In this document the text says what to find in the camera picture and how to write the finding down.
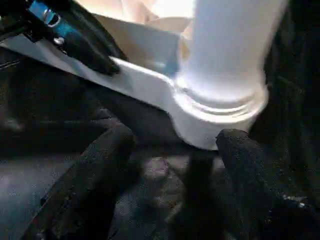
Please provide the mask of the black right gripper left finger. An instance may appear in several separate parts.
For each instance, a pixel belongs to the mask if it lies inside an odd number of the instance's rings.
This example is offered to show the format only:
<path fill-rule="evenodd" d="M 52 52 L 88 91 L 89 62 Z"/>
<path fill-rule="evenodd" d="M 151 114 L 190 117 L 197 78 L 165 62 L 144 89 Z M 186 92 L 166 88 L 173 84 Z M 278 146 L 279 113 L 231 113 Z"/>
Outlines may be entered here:
<path fill-rule="evenodd" d="M 112 124 L 53 184 L 28 226 L 30 240 L 105 240 L 136 139 Z"/>

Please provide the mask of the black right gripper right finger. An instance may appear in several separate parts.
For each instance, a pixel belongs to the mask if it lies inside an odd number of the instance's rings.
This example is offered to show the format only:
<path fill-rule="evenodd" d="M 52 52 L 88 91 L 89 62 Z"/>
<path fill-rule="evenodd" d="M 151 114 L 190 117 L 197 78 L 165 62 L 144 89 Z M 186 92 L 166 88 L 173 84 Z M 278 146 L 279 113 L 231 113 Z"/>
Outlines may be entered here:
<path fill-rule="evenodd" d="M 318 240 L 320 209 L 280 160 L 239 129 L 223 129 L 216 145 L 252 240 Z"/>

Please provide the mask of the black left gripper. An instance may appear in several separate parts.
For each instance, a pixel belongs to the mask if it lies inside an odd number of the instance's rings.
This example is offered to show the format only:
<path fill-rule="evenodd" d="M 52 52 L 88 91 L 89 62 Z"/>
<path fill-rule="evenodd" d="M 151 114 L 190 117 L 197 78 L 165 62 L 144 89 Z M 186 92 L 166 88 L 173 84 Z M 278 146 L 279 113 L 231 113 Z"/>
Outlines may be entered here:
<path fill-rule="evenodd" d="M 90 42 L 77 32 L 68 33 L 65 37 L 55 33 L 54 28 L 62 21 L 59 11 L 65 9 L 64 0 L 2 0 L 0 41 L 20 34 L 33 43 L 45 39 L 91 70 L 107 76 L 118 74 L 120 67 L 109 56 L 125 61 L 128 57 L 95 16 L 75 0 L 71 1 L 71 12 L 76 22 L 84 27 L 93 40 Z M 92 44 L 93 42 L 99 44 L 107 53 Z"/>

